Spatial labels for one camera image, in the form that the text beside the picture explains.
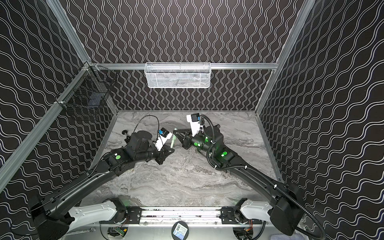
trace metal basket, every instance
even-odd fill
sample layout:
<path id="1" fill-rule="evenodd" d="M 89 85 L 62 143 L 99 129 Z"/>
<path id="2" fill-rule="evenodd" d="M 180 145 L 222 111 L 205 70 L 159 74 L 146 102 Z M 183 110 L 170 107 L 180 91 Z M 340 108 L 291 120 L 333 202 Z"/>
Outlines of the metal basket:
<path id="1" fill-rule="evenodd" d="M 95 120 L 106 100 L 117 74 L 107 68 L 92 66 L 60 105 L 76 120 Z"/>
<path id="2" fill-rule="evenodd" d="M 211 63 L 148 62 L 144 74 L 150 88 L 209 88 Z"/>

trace white label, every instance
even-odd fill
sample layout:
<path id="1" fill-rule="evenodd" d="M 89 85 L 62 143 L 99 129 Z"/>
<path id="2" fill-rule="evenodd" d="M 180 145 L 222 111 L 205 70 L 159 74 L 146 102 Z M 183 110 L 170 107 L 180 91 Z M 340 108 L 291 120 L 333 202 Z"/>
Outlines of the white label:
<path id="1" fill-rule="evenodd" d="M 175 230 L 173 231 L 173 235 L 177 236 L 178 238 L 180 238 L 181 240 L 184 239 L 185 237 L 185 234 L 187 233 L 188 229 L 186 227 L 184 227 L 183 225 L 181 225 L 180 223 L 178 223 L 176 225 L 176 228 Z"/>

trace metal beam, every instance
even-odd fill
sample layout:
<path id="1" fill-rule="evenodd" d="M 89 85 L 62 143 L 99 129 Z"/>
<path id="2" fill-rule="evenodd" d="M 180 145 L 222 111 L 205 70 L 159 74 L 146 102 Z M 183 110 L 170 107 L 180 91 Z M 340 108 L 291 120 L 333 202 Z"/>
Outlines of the metal beam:
<path id="1" fill-rule="evenodd" d="M 59 22 L 60 26 L 64 30 L 65 34 L 68 37 L 68 40 L 72 44 L 73 48 L 75 49 L 77 55 L 79 56 L 80 60 L 85 62 L 91 62 L 91 58 L 89 57 L 88 53 L 86 52 L 84 45 L 81 43 L 79 36 L 76 33 L 76 30 L 72 26 L 63 6 L 59 2 L 59 0 L 46 0 L 48 6 L 51 8 L 53 14 L 57 18 L 57 21 Z"/>
<path id="2" fill-rule="evenodd" d="M 111 133 L 112 133 L 112 129 L 113 129 L 113 127 L 115 126 L 115 123 L 116 123 L 116 119 L 117 119 L 117 118 L 118 118 L 117 115 L 114 115 L 114 116 L 112 117 L 112 120 L 111 120 L 111 122 L 109 123 L 108 129 L 107 129 L 107 131 L 105 132 L 105 135 L 104 135 L 104 137 L 103 137 L 103 140 L 101 141 L 100 147 L 99 147 L 99 149 L 97 150 L 95 157 L 93 158 L 93 161 L 92 161 L 92 163 L 91 163 L 90 168 L 92 168 L 93 166 L 96 165 L 96 163 L 99 162 L 99 160 L 100 160 L 100 158 L 101 158 L 101 156 L 102 156 L 102 154 L 103 154 L 104 148 L 105 148 L 105 146 L 107 145 L 109 136 L 110 136 Z"/>
<path id="3" fill-rule="evenodd" d="M 145 63 L 93 63 L 110 70 L 144 70 Z M 277 69 L 277 63 L 211 63 L 212 70 Z"/>
<path id="4" fill-rule="evenodd" d="M 276 178 L 277 178 L 277 181 L 279 182 L 283 182 L 283 178 L 281 177 L 281 173 L 280 173 L 280 170 L 277 166 L 277 162 L 276 162 L 276 159 L 275 159 L 275 156 L 273 154 L 273 151 L 272 151 L 272 148 L 271 148 L 271 145 L 269 143 L 269 140 L 268 140 L 268 137 L 266 136 L 266 133 L 265 133 L 265 130 L 264 130 L 264 127 L 263 127 L 263 123 L 260 119 L 260 116 L 256 113 L 255 114 L 256 116 L 256 122 L 257 122 L 257 125 L 260 129 L 260 133 L 262 135 L 262 138 L 263 138 L 263 142 L 264 142 L 264 145 L 265 145 L 265 149 L 268 153 L 268 156 L 269 156 L 269 160 L 271 161 L 272 163 L 272 167 L 273 167 L 273 170 L 275 172 L 275 175 L 276 175 Z"/>
<path id="5" fill-rule="evenodd" d="M 72 82 L 59 96 L 57 101 L 64 101 L 68 93 L 77 85 L 82 79 L 82 76 L 88 72 L 87 69 L 81 69 L 79 73 L 73 78 Z M 38 121 L 31 132 L 20 143 L 12 155 L 7 159 L 5 164 L 0 168 L 0 192 L 7 186 L 8 182 L 12 179 L 13 175 L 18 171 L 20 166 L 24 163 L 25 159 L 29 156 L 37 143 L 46 133 L 51 124 L 55 121 L 56 117 L 63 110 L 62 106 L 57 102 L 53 103 L 44 116 Z"/>
<path id="6" fill-rule="evenodd" d="M 284 44 L 284 48 L 280 53 L 280 56 L 278 58 L 278 67 L 277 69 L 271 73 L 271 76 L 264 88 L 264 91 L 262 93 L 262 96 L 256 106 L 255 111 L 260 114 L 269 94 L 271 93 L 273 86 L 275 85 L 277 78 L 279 77 L 281 71 L 283 70 L 283 67 L 291 53 L 291 50 L 293 46 L 296 43 L 297 38 L 299 37 L 299 34 L 301 30 L 304 27 L 304 23 L 308 18 L 309 13 L 311 12 L 313 5 L 315 4 L 316 0 L 305 0 L 303 2 L 303 5 L 301 6 L 300 12 L 296 17 L 295 23 L 293 24 L 292 30 Z"/>

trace label with barcode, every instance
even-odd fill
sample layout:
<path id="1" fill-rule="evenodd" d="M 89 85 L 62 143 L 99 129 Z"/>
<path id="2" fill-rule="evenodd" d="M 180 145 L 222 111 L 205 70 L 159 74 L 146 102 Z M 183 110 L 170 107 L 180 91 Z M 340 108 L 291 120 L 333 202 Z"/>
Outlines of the label with barcode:
<path id="1" fill-rule="evenodd" d="M 173 231 L 173 235 L 177 236 L 179 239 L 183 240 L 186 233 L 187 233 L 188 229 L 186 227 L 184 227 L 183 225 L 181 225 L 180 223 L 178 223 L 176 225 L 176 228 L 175 230 Z"/>

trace black wire basket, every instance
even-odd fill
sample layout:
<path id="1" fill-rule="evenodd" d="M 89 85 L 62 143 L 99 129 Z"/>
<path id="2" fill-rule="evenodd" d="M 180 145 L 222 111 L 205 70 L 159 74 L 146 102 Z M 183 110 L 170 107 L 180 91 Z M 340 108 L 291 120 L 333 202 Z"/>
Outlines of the black wire basket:
<path id="1" fill-rule="evenodd" d="M 100 66 L 91 66 L 71 90 L 66 99 L 59 104 L 67 116 L 76 120 L 95 120 L 104 108 L 117 79 L 117 73 Z"/>

